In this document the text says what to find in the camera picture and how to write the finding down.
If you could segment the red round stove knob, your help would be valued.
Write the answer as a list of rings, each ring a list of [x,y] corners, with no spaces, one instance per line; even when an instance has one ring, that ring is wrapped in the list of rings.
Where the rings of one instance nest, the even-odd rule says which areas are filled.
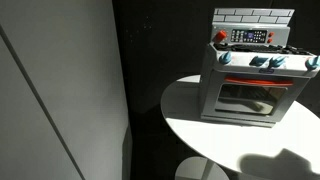
[[[214,37],[214,42],[215,43],[220,43],[227,37],[227,33],[224,30],[220,30],[219,32],[216,33]]]

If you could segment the grey toy stove oven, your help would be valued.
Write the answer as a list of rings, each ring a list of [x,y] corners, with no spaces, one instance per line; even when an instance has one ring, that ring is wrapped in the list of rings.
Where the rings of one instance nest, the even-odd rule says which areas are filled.
[[[201,70],[199,111],[204,120],[272,127],[280,122],[308,81],[319,72],[308,70],[305,62],[316,57],[302,48],[287,44],[292,9],[216,8],[212,18],[210,42]],[[214,42],[217,32],[227,37]],[[231,61],[221,64],[219,57],[230,51]],[[255,57],[268,57],[261,66],[250,66]],[[269,67],[273,57],[284,56],[279,67]],[[256,80],[293,81],[292,86],[260,86],[230,83],[225,77]]]

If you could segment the white cabinet panel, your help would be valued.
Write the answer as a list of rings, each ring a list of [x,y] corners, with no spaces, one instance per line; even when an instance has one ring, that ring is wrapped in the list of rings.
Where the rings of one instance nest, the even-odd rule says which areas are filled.
[[[0,0],[0,180],[130,180],[112,0]]]

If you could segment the blue knob far left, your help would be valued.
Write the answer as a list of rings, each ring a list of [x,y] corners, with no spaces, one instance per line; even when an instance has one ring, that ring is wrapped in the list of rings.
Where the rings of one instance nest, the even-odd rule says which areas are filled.
[[[228,64],[231,61],[231,52],[228,51],[226,53],[223,53],[220,57],[219,57],[219,62],[223,65]]]

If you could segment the blue knob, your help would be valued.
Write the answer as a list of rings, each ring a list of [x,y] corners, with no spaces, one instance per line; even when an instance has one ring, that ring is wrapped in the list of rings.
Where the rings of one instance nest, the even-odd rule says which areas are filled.
[[[305,66],[308,70],[315,70],[320,66],[320,57],[312,57],[305,62]]]
[[[226,53],[223,53],[220,57],[219,57],[219,62],[223,65],[228,64],[231,61],[231,52],[228,51]]]
[[[273,57],[269,61],[269,67],[279,67],[285,62],[285,57],[284,56],[279,56],[279,57]]]
[[[256,66],[259,67],[263,65],[268,60],[268,57],[259,57],[255,56],[251,62],[249,63],[250,66]]]

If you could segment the white round table base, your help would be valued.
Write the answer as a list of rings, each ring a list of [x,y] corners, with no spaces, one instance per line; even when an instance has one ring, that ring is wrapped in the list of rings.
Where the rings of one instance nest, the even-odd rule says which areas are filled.
[[[200,156],[183,160],[176,169],[175,180],[230,180],[215,162]]]

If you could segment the blue knob centre left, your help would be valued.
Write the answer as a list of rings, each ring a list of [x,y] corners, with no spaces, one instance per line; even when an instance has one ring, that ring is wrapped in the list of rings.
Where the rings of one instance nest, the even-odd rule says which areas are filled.
[[[250,66],[256,66],[259,67],[263,65],[268,60],[268,57],[259,57],[255,56],[251,62],[249,63]]]

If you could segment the blue knob centre right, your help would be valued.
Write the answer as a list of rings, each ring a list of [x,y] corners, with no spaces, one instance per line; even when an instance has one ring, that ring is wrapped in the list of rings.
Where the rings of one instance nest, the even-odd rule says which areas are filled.
[[[279,57],[273,57],[269,61],[269,67],[279,67],[285,62],[285,57],[284,56],[279,56]]]

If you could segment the blue knob far right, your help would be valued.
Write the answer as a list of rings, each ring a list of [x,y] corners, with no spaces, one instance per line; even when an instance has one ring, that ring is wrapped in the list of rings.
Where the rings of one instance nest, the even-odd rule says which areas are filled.
[[[312,57],[305,62],[305,66],[308,70],[315,70],[320,66],[320,57]]]

